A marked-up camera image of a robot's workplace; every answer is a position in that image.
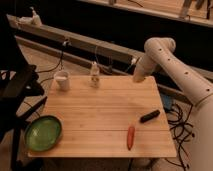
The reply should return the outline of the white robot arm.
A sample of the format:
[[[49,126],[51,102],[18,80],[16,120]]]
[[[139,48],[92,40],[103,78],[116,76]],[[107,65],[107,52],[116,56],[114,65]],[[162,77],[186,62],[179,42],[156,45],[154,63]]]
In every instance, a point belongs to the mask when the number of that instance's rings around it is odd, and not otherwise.
[[[190,145],[190,171],[213,171],[213,83],[177,59],[172,38],[149,38],[144,44],[145,55],[136,64],[134,82],[151,75],[156,66],[170,76],[188,100],[196,107],[195,138]]]

